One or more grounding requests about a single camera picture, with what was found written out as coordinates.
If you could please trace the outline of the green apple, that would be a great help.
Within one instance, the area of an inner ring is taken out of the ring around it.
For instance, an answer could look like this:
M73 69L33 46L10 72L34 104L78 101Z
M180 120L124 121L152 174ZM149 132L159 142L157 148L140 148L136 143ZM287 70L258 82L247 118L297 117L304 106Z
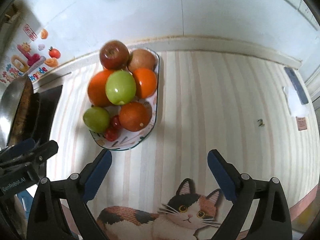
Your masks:
M104 133L110 125L111 116L108 110L92 106L85 111L82 119L90 131Z
M106 82L105 93L114 105L125 105L136 96L136 82L130 72L118 70L112 73Z

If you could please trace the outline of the dark orange fruit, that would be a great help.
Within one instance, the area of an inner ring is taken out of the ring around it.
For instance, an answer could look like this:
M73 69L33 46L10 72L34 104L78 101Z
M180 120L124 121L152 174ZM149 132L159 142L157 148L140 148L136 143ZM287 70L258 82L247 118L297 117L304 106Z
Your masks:
M130 102L123 105L119 112L121 126L130 131L138 132L144 129L151 120L151 114L140 102Z

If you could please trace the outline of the brown round pear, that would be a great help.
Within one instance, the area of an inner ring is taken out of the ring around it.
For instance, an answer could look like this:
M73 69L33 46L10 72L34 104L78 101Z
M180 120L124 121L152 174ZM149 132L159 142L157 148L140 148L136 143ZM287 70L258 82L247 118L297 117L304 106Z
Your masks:
M153 70L156 64L156 58L153 54L145 49L136 49L130 53L127 68L130 72L134 72L140 68Z

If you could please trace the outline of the black induction cooktop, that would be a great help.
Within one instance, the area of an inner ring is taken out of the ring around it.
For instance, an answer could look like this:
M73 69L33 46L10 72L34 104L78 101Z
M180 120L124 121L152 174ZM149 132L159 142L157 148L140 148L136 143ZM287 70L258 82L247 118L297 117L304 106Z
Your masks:
M38 145L50 141L54 115L61 93L62 86L60 85L32 95L31 108L26 122L26 135L23 141L32 138ZM47 175L47 161L41 164L32 163L32 165L40 179Z

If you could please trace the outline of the steel wok pan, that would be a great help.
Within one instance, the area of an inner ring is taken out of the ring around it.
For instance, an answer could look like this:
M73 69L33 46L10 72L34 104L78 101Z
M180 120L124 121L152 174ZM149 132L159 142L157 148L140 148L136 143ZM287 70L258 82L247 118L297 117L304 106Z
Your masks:
M1 98L1 149L25 139L33 85L28 76L16 78Z

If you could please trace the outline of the red cherry tomato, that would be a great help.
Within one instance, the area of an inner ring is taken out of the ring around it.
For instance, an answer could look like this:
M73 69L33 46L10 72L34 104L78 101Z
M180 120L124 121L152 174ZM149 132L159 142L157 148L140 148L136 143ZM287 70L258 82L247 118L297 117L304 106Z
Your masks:
M120 135L120 130L119 129L115 129L113 127L109 127L104 133L104 138L107 141L113 142L113 141L116 141L119 138L119 135Z
M120 123L119 115L114 115L110 120L110 126L116 130L122 129L122 125Z

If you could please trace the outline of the large orange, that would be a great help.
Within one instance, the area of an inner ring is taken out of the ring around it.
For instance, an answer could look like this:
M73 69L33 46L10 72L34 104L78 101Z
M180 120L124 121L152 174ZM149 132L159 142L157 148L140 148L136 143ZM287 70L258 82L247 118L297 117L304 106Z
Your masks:
M113 73L114 70L105 69L103 71L98 72L90 79L87 87L87 94L93 106L112 106L112 103L107 98L105 86L109 76Z

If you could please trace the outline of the floral ceramic fruit plate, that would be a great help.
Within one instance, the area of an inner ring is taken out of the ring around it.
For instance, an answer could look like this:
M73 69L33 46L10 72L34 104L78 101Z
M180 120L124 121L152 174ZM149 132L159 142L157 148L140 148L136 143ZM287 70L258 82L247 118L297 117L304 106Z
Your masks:
M152 49L146 48L146 47L129 47L129 52L132 53L137 49L149 51L153 55L153 57L155 58L154 72L158 78L159 71L161 70L161 58L159 57L159 55ZM150 132L153 130L157 120L157 110L158 110L157 105L158 105L158 94L159 94L158 85L159 85L159 81L157 79L157 88L156 88L156 91L152 94L152 96L146 99L135 100L139 103L142 103L144 107L148 110L148 113L151 116L150 122L147 124L145 128L141 129L138 132L130 132L123 128L120 131L120 135L118 139L115 141L108 141L103 134L95 133L89 130L93 140L97 143L97 145L111 151L126 151L136 147L144 139L146 139L150 134ZM109 111L112 117L120 113L121 106L108 106L105 109Z

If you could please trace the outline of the small pink label card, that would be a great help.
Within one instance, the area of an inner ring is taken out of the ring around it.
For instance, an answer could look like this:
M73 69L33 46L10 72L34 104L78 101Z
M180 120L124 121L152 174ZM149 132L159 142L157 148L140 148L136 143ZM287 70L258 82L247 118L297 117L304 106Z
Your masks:
M297 122L297 127L299 131L304 131L308 129L305 117L303 118L296 117L296 122Z

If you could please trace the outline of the striped cat print table mat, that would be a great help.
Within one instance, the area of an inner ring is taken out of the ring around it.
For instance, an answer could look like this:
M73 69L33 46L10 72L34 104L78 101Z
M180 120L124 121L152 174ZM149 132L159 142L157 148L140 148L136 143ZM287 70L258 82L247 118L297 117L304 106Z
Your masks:
M111 239L207 239L216 228L200 217L200 228L170 226L167 204L181 182L217 202L222 222L232 203L219 187L207 154L216 149L240 173L280 180L296 218L314 200L319 185L319 130L306 104L307 130L299 131L289 109L293 84L284 65L207 51L162 52L157 120L136 147L114 152L112 166L88 203Z

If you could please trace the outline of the dark blue phone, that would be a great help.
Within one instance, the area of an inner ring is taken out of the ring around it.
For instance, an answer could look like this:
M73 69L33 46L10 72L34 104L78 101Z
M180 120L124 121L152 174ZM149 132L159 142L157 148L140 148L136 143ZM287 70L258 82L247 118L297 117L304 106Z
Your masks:
M291 80L291 83L293 84L293 87L295 89L295 91L297 92L298 94L298 97L300 99L300 102L303 104L303 105L306 105L309 103L309 100L306 96L306 93L294 71L293 68L290 68L290 67L284 67L284 70L286 72L286 74L288 75L289 79Z

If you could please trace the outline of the red apple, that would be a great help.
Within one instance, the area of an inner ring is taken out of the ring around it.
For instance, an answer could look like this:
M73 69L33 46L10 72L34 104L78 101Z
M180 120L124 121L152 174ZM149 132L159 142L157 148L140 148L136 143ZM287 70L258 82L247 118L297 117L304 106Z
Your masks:
M108 41L99 52L101 65L109 70L125 68L129 58L130 54L127 46L118 40Z

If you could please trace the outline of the small orange right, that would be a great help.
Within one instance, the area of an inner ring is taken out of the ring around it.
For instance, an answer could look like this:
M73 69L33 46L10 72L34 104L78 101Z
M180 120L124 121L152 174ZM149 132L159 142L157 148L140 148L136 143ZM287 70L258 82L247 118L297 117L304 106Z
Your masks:
M147 68L138 68L132 72L136 82L136 96L146 99L154 94L157 89L157 76Z

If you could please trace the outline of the fruit wall sticker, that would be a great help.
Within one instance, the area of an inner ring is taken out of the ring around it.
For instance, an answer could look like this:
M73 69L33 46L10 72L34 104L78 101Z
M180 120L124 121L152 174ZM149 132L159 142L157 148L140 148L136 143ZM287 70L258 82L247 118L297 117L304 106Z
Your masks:
M7 87L18 77L39 80L60 66L63 46L55 31L22 22L1 58L1 85Z

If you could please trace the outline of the wall power socket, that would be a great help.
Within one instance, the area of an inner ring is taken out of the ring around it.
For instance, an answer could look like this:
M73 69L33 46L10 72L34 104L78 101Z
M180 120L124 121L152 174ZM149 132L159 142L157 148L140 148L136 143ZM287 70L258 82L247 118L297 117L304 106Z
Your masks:
M319 30L319 24L316 21L315 16L311 12L310 8L303 0L285 0L291 6L293 6L303 17L316 29Z

